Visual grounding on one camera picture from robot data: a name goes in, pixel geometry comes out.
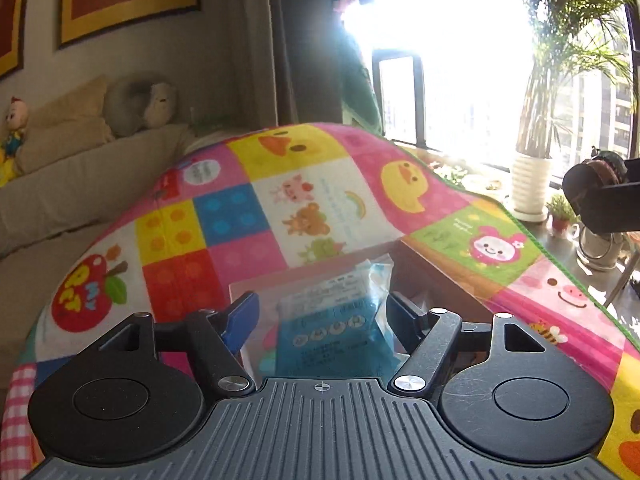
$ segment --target yellow square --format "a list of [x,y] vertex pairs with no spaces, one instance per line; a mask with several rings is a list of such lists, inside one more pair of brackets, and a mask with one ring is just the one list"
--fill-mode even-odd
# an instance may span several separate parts
[[269,130],[230,142],[250,180],[348,156],[333,136],[308,124]]
[[471,205],[477,207],[485,213],[489,213],[491,216],[495,216],[500,220],[504,220],[509,224],[513,224],[513,220],[509,218],[507,213],[503,211],[500,205],[488,198],[479,198],[478,200],[473,201]]
[[611,389],[613,424],[598,459],[624,480],[640,478],[640,434],[632,424],[640,410],[640,361],[622,354],[616,381]]
[[206,248],[191,200],[138,218],[136,234],[143,265]]

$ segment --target metal screw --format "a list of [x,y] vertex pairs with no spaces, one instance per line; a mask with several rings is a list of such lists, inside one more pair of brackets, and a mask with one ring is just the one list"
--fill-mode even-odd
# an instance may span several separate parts
[[249,380],[239,375],[229,375],[218,381],[218,386],[226,392],[241,392],[249,387]]
[[427,383],[417,375],[402,375],[394,381],[394,385],[398,390],[404,392],[417,392],[423,389]]

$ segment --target ribbed gray surface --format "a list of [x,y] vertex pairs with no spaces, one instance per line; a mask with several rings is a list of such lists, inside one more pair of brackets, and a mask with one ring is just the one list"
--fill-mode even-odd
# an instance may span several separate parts
[[268,380],[245,399],[220,402],[180,449],[141,465],[89,468],[49,460],[38,480],[611,480],[592,458],[527,468],[460,445],[421,400],[375,380]]

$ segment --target green square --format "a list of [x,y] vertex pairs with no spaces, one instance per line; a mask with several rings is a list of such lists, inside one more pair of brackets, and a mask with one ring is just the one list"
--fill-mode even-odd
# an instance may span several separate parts
[[473,205],[411,237],[500,285],[513,283],[540,250],[521,229]]

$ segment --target pink checkered fabric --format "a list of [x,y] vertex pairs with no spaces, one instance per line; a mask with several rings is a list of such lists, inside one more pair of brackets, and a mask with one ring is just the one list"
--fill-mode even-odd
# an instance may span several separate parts
[[0,435],[1,480],[20,480],[33,466],[27,405],[35,379],[36,365],[33,364],[16,368],[11,377]]

